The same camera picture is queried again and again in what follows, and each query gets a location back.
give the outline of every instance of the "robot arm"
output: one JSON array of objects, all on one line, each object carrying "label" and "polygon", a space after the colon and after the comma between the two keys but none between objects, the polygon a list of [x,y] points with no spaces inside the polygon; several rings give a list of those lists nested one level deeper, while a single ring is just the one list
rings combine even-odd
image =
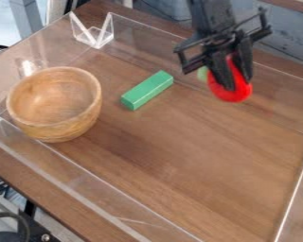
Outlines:
[{"label": "robot arm", "polygon": [[[269,33],[265,10],[236,23],[229,0],[188,0],[195,34],[175,47],[184,74],[203,65],[209,69],[215,82],[227,92],[237,93],[236,70],[243,75],[244,85],[252,78],[252,44]],[[241,27],[259,18],[260,27],[244,32]],[[199,45],[200,53],[185,58],[185,50]]]}]

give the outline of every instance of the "wooden table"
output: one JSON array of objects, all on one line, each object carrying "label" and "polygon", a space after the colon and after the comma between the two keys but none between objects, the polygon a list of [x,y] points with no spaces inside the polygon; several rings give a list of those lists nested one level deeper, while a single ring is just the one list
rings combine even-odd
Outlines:
[{"label": "wooden table", "polygon": [[[90,1],[77,14],[92,23],[109,11],[191,34],[105,0]],[[47,28],[62,31],[64,25],[60,20]],[[303,66],[257,50],[255,61],[255,93],[245,104],[221,103],[175,85],[137,112],[124,109],[118,97],[150,72],[93,49],[72,61],[101,82],[102,114],[82,137],[49,148],[205,241],[272,239],[303,165]],[[58,160],[49,164],[51,157],[29,144],[13,141],[10,148],[37,157],[49,175],[39,176],[0,147],[0,177],[21,194],[86,241],[136,241],[60,189],[54,179],[70,184],[76,170]]]}]

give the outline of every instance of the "wooden bowl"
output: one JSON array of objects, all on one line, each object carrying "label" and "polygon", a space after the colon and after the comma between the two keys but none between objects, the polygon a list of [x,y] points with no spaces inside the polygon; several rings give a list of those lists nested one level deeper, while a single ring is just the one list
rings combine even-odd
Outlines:
[{"label": "wooden bowl", "polygon": [[82,135],[96,122],[101,104],[98,80],[73,67],[34,73],[13,87],[6,99],[15,126],[47,143]]}]

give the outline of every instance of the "green rectangular block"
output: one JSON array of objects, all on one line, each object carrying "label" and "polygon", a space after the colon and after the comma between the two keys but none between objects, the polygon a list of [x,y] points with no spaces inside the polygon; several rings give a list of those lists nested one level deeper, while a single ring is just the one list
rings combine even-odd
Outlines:
[{"label": "green rectangular block", "polygon": [[156,97],[175,82],[173,77],[164,71],[158,71],[121,95],[121,103],[137,110],[153,97]]}]

